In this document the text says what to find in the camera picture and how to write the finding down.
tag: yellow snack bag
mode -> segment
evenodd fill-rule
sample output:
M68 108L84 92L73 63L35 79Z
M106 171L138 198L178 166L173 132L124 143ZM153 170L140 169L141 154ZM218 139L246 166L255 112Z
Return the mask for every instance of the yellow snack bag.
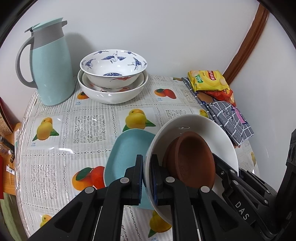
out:
M229 89L222 74L216 70L191 70L188 78L194 91L221 91Z

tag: plaid cloth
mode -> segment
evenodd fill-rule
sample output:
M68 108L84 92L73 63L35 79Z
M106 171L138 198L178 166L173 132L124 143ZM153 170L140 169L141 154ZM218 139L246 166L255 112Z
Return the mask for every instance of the plaid cloth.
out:
M235 145L240 145L254 135L249 123L236 107L226 101L217 101L215 99L213 99L212 103L201 101L192 89L189 80L187 78L182 78L182 80L196 101L207 112L209 118L227 133Z

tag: red snack bag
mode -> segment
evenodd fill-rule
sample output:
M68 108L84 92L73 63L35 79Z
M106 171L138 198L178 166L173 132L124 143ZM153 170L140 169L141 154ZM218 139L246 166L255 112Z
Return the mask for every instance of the red snack bag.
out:
M226 101L236 107L232 90L225 89L222 91L203 91L203 92L209 96L214 97L216 100Z

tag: brown clay saucer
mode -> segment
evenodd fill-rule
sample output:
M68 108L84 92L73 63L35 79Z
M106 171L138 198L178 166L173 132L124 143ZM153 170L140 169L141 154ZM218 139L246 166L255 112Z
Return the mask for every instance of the brown clay saucer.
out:
M211 149L197 133L183 133L171 147L167 168L172 177L178 178L187 186L212 188L215 182L215 163Z
M165 155L163 156L163 167L167 167L167 160L168 160L168 155L170 153L170 149L173 145L176 145L176 142L178 141L179 137L177 137L176 139L174 139L167 147L166 151L165 151Z

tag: green leaf illustration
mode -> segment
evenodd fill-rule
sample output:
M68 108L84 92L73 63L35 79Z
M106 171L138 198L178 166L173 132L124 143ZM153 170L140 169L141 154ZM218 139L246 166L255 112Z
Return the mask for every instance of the green leaf illustration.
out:
M57 133L55 129L52 129L49 136L59 136L59 133Z
M156 90L157 93L161 93L161 92L163 92L163 91L164 91L164 89L157 89L157 90Z
M91 167L83 168L76 176L76 181L80 181L87 176L91 172Z
M156 126L155 124L153 124L151 121L147 120L146 121L146 126Z
M148 238L150 238L150 237L153 236L154 234L156 234L156 232L153 231L152 229L150 229L149 234L148 234Z
M127 125L124 126L122 132L129 130L130 128L127 127Z

